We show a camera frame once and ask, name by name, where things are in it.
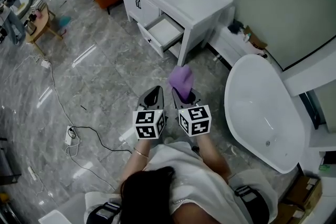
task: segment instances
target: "black hair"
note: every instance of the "black hair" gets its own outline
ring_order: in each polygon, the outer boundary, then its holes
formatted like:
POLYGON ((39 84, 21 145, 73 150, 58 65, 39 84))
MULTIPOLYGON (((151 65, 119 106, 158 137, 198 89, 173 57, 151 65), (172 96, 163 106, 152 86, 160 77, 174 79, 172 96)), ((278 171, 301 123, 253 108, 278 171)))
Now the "black hair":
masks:
POLYGON ((166 166, 127 178, 121 185, 121 224, 173 224, 169 199, 174 175, 174 168, 166 166))

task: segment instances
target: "gray tile floor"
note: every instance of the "gray tile floor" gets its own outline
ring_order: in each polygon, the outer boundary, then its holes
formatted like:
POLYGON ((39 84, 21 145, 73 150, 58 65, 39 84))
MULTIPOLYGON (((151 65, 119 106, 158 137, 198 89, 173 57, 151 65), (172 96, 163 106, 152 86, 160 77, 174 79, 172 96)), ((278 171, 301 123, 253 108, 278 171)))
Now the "gray tile floor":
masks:
MULTIPOLYGON (((60 102, 74 125, 96 129, 111 148, 129 148, 119 137, 132 124, 138 97, 150 87, 161 85, 170 117, 167 131, 175 137, 183 135, 174 121, 176 111, 166 83, 177 59, 169 52, 161 58, 142 41, 136 23, 127 21, 122 3, 112 8, 109 16, 92 0, 46 1, 57 15, 55 25, 61 16, 71 17, 70 23, 59 30, 66 30, 62 41, 46 33, 37 43, 52 63, 60 102), (92 45, 97 48, 73 68, 72 62, 92 45)), ((37 219, 76 193, 113 190, 65 156, 64 138, 69 122, 54 90, 37 108, 39 97, 48 87, 53 88, 50 71, 28 59, 13 72, 29 54, 36 54, 31 45, 14 47, 8 39, 0 45, 0 134, 8 138, 7 150, 22 171, 18 183, 5 186, 2 191, 9 193, 26 223, 37 223, 37 219), (45 185, 37 197, 41 184, 32 180, 28 166, 45 185)), ((188 57, 195 76, 194 88, 203 95, 213 115, 211 136, 234 172, 259 168, 281 195, 297 169, 282 175, 234 141, 223 107, 229 71, 213 58, 207 49, 196 49, 188 57)), ((109 152, 90 130, 79 130, 79 135, 82 143, 74 159, 91 167, 116 188, 129 153, 109 152)))

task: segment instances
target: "white cube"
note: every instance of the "white cube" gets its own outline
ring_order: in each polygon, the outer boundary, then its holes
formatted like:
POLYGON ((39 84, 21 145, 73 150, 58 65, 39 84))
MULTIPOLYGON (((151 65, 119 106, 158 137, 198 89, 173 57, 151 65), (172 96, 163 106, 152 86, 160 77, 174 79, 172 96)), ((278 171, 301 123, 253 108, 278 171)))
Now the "white cube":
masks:
POLYGON ((208 105, 179 110, 179 123, 188 136, 207 134, 211 127, 211 114, 208 105))
POLYGON ((133 111, 133 127, 138 139, 158 139, 165 125, 163 110, 133 111))

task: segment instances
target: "woman's left arm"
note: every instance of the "woman's left arm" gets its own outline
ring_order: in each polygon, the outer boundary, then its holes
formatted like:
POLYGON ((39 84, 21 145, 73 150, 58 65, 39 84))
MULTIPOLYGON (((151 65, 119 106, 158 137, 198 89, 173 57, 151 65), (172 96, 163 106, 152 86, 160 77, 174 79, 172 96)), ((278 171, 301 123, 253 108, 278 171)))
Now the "woman's left arm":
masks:
POLYGON ((148 155, 151 149, 151 140, 139 140, 134 152, 126 163, 121 176, 121 182, 124 182, 130 175, 142 171, 148 162, 148 155))

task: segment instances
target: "open drawer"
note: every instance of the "open drawer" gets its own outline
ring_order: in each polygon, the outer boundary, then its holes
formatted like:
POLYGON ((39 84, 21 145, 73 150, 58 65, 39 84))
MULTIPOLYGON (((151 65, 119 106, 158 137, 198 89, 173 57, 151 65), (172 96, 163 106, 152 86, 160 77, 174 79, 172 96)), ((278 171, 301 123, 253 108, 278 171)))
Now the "open drawer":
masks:
POLYGON ((143 27, 138 23, 143 38, 163 58, 163 53, 183 36, 184 29, 167 14, 143 27))

